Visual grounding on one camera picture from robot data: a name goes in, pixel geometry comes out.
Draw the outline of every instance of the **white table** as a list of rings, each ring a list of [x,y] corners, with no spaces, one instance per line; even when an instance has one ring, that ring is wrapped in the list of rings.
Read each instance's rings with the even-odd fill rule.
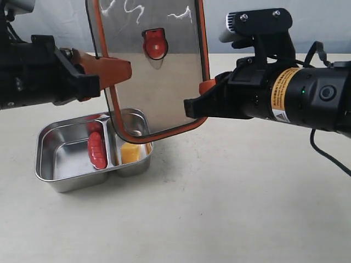
[[[238,57],[211,55],[213,76]],[[39,181],[40,129],[105,110],[101,97],[0,111],[0,262],[350,262],[351,178],[308,129],[209,119],[157,142],[142,176],[64,195]],[[316,141],[351,166],[351,140]]]

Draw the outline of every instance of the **clear plastic lid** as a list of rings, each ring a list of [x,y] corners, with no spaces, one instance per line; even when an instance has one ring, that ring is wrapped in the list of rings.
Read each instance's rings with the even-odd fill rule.
[[[116,133],[145,143],[200,126],[205,119],[188,118],[184,100],[198,97],[199,84],[210,78],[202,0],[86,0],[86,6],[97,55],[132,65],[129,80],[105,89]],[[142,112],[150,134],[129,130],[123,108]]]

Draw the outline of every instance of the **metal lunch box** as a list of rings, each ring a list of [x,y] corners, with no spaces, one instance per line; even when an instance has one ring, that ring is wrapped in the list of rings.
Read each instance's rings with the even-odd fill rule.
[[[121,111],[128,130],[148,135],[144,114],[134,108]],[[105,169],[97,170],[88,155],[88,138],[99,131],[107,156]],[[121,177],[145,172],[151,162],[153,143],[140,145],[138,161],[122,164],[121,146],[125,143],[113,128],[108,113],[99,113],[55,122],[41,130],[37,140],[35,172],[37,177],[63,193],[104,183],[109,175]]]

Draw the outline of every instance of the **cheese block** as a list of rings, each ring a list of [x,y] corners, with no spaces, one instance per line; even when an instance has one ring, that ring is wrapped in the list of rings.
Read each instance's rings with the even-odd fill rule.
[[[140,145],[125,142],[121,147],[122,164],[134,163],[140,158]]]

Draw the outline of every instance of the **metal tray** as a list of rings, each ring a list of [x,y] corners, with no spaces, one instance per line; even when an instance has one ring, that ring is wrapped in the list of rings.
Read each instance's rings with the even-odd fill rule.
[[[122,110],[128,130],[135,135],[148,135],[149,127],[144,114],[136,109]],[[99,132],[107,155],[105,169],[97,170],[88,155],[88,138]],[[40,132],[37,140],[35,172],[57,192],[68,192],[104,183],[109,175],[121,177],[145,172],[151,162],[153,143],[141,145],[140,159],[122,164],[121,146],[125,143],[112,126],[108,113],[99,113],[55,122]]]

